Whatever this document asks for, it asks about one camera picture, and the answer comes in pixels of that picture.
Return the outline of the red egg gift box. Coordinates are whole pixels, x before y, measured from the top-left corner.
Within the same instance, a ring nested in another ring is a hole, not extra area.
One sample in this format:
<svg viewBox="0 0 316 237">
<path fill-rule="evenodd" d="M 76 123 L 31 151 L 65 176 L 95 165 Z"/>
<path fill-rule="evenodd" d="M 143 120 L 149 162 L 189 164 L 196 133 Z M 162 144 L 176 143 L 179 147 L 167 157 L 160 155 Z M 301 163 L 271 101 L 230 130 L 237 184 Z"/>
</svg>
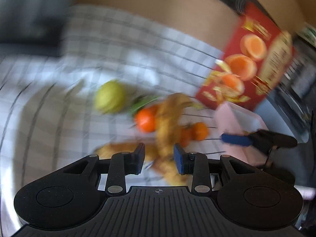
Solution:
<svg viewBox="0 0 316 237">
<path fill-rule="evenodd" d="M 280 83 L 294 53 L 292 36 L 254 3 L 237 0 L 238 26 L 196 99 L 216 109 L 231 102 L 253 111 Z"/>
</svg>

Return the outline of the green pear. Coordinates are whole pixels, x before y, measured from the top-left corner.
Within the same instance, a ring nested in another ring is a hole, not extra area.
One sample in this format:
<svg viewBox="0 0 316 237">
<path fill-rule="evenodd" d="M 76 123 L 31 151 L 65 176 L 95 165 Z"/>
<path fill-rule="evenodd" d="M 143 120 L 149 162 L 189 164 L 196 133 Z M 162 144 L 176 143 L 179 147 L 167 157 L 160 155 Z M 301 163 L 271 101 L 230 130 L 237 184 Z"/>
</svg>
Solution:
<svg viewBox="0 0 316 237">
<path fill-rule="evenodd" d="M 95 94 L 94 107 L 100 113 L 118 113 L 126 102 L 126 92 L 123 84 L 111 80 L 103 84 Z"/>
</svg>

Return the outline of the orange mandarin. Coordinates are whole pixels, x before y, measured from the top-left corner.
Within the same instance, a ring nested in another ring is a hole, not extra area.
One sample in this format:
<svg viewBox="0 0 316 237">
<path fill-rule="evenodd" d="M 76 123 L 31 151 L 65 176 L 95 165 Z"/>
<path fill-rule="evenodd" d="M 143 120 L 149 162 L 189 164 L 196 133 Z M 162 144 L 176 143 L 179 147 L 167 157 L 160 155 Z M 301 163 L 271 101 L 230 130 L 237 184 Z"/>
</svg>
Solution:
<svg viewBox="0 0 316 237">
<path fill-rule="evenodd" d="M 184 126 L 181 128 L 181 137 L 179 140 L 179 144 L 185 148 L 187 147 L 190 142 L 192 141 L 192 128 Z"/>
<path fill-rule="evenodd" d="M 197 122 L 191 127 L 192 139 L 195 141 L 203 141 L 208 135 L 208 127 L 204 122 Z"/>
</svg>

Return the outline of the spotted yellow banana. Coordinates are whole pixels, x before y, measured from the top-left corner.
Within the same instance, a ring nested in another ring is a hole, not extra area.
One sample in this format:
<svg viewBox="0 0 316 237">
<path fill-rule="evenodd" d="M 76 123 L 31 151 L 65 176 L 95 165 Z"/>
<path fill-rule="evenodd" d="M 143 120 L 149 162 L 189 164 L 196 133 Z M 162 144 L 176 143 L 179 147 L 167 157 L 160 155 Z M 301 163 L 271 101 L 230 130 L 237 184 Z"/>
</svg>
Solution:
<svg viewBox="0 0 316 237">
<path fill-rule="evenodd" d="M 174 144 L 181 139 L 178 121 L 183 110 L 193 104 L 193 100 L 183 93 L 171 94 L 160 103 L 156 114 L 156 146 L 160 157 L 173 155 Z"/>
</svg>

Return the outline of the white grid tablecloth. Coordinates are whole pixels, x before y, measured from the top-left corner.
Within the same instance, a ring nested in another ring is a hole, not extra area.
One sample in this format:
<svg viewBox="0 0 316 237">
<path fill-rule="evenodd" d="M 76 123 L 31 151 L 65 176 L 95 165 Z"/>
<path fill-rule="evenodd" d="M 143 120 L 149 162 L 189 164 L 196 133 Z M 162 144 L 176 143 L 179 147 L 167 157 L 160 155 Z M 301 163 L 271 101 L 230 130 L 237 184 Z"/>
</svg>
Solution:
<svg viewBox="0 0 316 237">
<path fill-rule="evenodd" d="M 93 153 L 106 143 L 153 142 L 128 111 L 102 115 L 93 106 L 110 80 L 127 98 L 194 96 L 221 50 L 124 11 L 76 5 L 61 58 L 1 57 L 1 236 L 20 229 L 13 207 L 25 184 Z"/>
</svg>

